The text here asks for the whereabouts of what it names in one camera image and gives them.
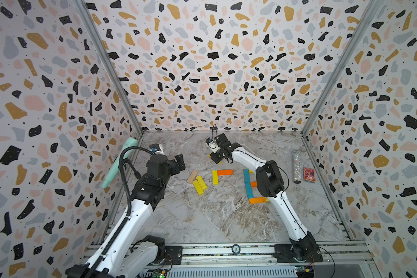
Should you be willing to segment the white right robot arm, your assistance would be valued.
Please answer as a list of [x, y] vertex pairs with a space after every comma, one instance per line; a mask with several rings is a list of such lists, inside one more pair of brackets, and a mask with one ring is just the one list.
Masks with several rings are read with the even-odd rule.
[[223, 133], [213, 139], [206, 139], [206, 145], [211, 150], [210, 158], [213, 162], [237, 162], [255, 172], [258, 192], [264, 198], [268, 198], [286, 226], [296, 261], [304, 262], [321, 253], [312, 233], [304, 226], [292, 207], [280, 167], [274, 160], [266, 161], [259, 158], [239, 143], [230, 142]]

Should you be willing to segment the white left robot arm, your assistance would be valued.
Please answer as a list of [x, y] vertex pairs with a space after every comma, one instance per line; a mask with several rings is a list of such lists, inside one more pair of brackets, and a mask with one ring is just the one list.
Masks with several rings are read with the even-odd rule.
[[128, 194], [125, 216], [87, 262], [67, 269], [66, 275], [69, 278], [135, 278], [149, 264], [160, 264], [164, 259], [164, 240], [159, 237], [146, 237], [129, 256], [126, 254], [164, 198], [170, 177], [184, 170], [183, 154], [174, 159], [163, 154], [152, 155], [147, 162], [147, 172]]

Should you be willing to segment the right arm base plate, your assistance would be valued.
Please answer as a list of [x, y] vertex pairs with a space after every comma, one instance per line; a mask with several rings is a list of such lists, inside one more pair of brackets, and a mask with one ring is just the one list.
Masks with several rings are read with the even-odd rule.
[[323, 256], [320, 251], [307, 251], [301, 254], [295, 251], [291, 244], [276, 244], [274, 245], [273, 257], [277, 259], [278, 263], [317, 263], [323, 262]]

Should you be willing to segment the yellow block lowest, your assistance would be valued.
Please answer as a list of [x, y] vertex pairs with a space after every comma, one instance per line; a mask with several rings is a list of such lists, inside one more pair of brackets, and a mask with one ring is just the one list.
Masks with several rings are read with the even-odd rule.
[[212, 179], [213, 179], [213, 184], [214, 185], [218, 185], [219, 184], [218, 171], [217, 170], [213, 170], [212, 171]]

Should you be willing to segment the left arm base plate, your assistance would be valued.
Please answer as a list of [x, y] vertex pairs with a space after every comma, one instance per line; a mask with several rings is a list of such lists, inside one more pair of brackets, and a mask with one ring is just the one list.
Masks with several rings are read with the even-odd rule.
[[183, 258], [183, 246], [162, 246], [158, 248], [156, 258], [150, 266], [175, 266], [181, 265]]

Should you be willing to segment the teal block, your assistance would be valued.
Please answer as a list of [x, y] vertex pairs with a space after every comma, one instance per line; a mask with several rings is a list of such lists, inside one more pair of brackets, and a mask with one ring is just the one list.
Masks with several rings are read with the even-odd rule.
[[243, 170], [243, 175], [244, 175], [244, 185], [250, 185], [250, 171], [249, 169], [244, 169]]
[[253, 190], [252, 190], [251, 184], [246, 183], [245, 184], [245, 189], [246, 189], [247, 198], [248, 199], [253, 199], [254, 195], [253, 195]]

